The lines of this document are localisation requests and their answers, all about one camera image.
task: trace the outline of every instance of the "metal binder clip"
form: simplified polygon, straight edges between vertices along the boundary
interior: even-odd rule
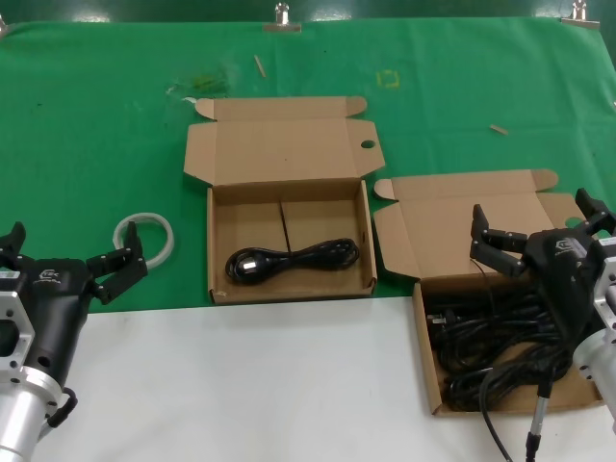
[[[572,24],[588,29],[599,29],[600,25],[598,21],[586,20],[586,0],[574,0],[574,11],[571,16],[563,17],[561,21],[564,24]]]
[[[286,3],[276,4],[276,22],[265,24],[264,31],[268,32],[301,32],[301,24],[289,22],[289,5]]]

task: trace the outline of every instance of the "box flap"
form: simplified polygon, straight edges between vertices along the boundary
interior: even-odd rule
[[[410,200],[451,196],[536,193],[553,188],[558,175],[551,170],[509,170],[449,175],[405,176],[379,180],[376,194],[384,199]]]
[[[185,172],[212,185],[359,178],[385,162],[362,97],[200,99]]]
[[[196,111],[210,120],[301,120],[345,118],[366,111],[362,96],[198,99]]]
[[[473,207],[481,204],[495,229],[531,234],[579,216],[551,170],[512,170],[379,180],[374,192],[397,200],[374,214],[387,270],[428,278],[479,272],[470,260]]]

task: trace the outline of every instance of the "green fabric surface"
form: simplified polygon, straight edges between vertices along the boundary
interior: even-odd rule
[[[25,254],[85,259],[111,250],[130,214],[161,214],[175,231],[169,261],[93,312],[210,304],[206,186],[182,172],[200,121],[187,95],[365,96],[387,163],[370,189],[390,176],[547,167],[558,191],[585,187],[616,206],[616,73],[599,32],[553,19],[375,19],[301,34],[34,23],[0,41],[0,68],[0,233],[21,220]],[[149,256],[163,243],[157,229],[142,238]],[[379,277],[377,295],[410,294],[409,281]]]

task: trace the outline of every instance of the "small debris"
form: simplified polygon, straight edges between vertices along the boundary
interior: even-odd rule
[[[505,136],[509,135],[508,130],[505,130],[504,128],[499,127],[498,125],[490,125],[490,128],[494,130],[495,132],[499,132],[501,135],[505,135]]]
[[[254,55],[254,61],[257,64],[257,67],[259,67],[259,72],[261,72],[261,77],[263,77],[264,79],[267,78],[268,76],[266,75],[266,71],[263,69],[263,66],[261,65],[261,60],[259,59],[257,55]]]

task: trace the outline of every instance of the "cardboard box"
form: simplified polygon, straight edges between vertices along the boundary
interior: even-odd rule
[[[490,226],[525,234],[565,227],[581,218],[569,194],[542,192],[556,186],[550,170],[513,170],[432,175],[379,180],[374,191],[397,203],[374,214],[385,269],[420,278],[413,309],[420,343],[430,410],[436,415],[459,414],[442,400],[444,378],[430,347],[424,297],[430,294],[485,290],[479,269],[470,260],[473,206],[481,204]],[[482,266],[491,285],[519,284]],[[496,410],[532,413],[536,387],[520,387]],[[601,403],[595,385],[572,368],[552,391],[551,410]]]
[[[200,99],[216,122],[189,128],[184,171],[208,190],[208,288],[216,303],[370,295],[376,266],[366,184],[384,166],[372,122],[348,118],[362,97]],[[245,247],[301,250],[351,238],[360,257],[339,271],[290,269],[258,285],[225,273]]]

